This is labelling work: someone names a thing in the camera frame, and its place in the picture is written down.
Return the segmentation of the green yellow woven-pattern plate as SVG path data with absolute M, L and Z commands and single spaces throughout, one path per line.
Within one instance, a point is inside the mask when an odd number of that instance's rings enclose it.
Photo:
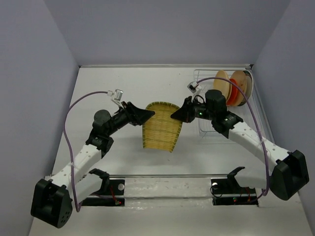
M 154 111 L 142 126 L 143 148 L 159 149 L 172 152 L 182 129 L 182 122 L 172 119 L 171 115 L 179 110 L 179 106 L 169 102 L 152 102 L 146 110 Z

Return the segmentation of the round yellow plate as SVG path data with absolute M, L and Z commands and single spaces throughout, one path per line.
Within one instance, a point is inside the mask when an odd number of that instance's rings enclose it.
M 213 89 L 221 91 L 222 95 L 226 98 L 226 100 L 228 100 L 231 94 L 231 84 L 222 79 L 229 80 L 229 76 L 224 70 L 220 70 L 217 72 L 213 82 Z

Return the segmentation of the orange round plate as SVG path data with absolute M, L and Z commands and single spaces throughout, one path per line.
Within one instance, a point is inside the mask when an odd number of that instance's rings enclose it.
M 232 83 L 231 84 L 231 94 L 230 94 L 229 99 L 226 102 L 227 106 L 231 106 L 234 103 L 234 101 L 237 98 L 238 92 L 239 92 L 236 80 L 230 78 L 230 81 Z

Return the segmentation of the beige painted plate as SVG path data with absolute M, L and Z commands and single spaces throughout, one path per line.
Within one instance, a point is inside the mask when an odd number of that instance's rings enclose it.
M 245 94 L 247 91 L 247 78 L 246 74 L 241 71 L 235 71 L 232 76 L 232 79 L 234 79 L 237 83 L 237 86 L 242 90 L 242 92 Z M 241 92 L 238 91 L 236 98 L 234 99 L 234 102 L 232 103 L 232 106 L 238 106 L 243 101 L 244 96 Z

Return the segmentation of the white plate green red rim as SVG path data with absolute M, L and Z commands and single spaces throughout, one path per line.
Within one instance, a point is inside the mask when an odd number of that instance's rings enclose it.
M 246 89 L 245 95 L 246 95 L 247 100 L 249 100 L 249 98 L 252 95 L 253 79 L 252 79 L 252 75 L 249 71 L 244 70 L 244 73 L 246 75 L 246 81 L 247 81 L 247 89 Z

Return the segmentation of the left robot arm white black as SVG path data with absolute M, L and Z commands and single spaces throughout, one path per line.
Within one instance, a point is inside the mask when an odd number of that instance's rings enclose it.
M 127 124 L 141 126 L 154 115 L 154 111 L 137 108 L 131 102 L 124 102 L 113 116 L 107 110 L 97 111 L 93 128 L 79 153 L 71 155 L 70 162 L 57 174 L 35 185 L 31 215 L 61 228 L 73 210 L 80 211 L 81 203 L 89 195 L 106 193 L 109 174 L 93 165 L 109 152 L 114 142 L 111 135 Z

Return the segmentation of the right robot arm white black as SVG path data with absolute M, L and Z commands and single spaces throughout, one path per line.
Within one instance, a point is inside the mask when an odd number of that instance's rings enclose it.
M 230 192 L 237 193 L 244 187 L 260 188 L 263 195 L 271 191 L 287 201 L 310 181 L 302 152 L 291 152 L 262 137 L 258 129 L 252 129 L 241 117 L 228 111 L 226 99 L 218 90 L 208 90 L 203 103 L 195 97 L 187 97 L 170 117 L 185 123 L 195 118 L 211 121 L 215 131 L 245 148 L 265 165 L 262 179 L 251 177 L 245 167 L 230 172 L 226 181 Z

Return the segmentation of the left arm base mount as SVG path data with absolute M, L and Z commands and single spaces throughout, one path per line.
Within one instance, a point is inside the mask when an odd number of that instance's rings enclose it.
M 76 183 L 79 206 L 123 207 L 125 179 L 112 179 L 107 172 L 92 169 Z

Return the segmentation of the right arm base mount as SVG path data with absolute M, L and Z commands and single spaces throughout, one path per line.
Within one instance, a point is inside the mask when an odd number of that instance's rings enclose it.
M 211 179 L 210 193 L 214 206 L 253 205 L 258 206 L 256 190 L 241 187 L 235 176 L 245 167 L 237 167 L 225 178 Z

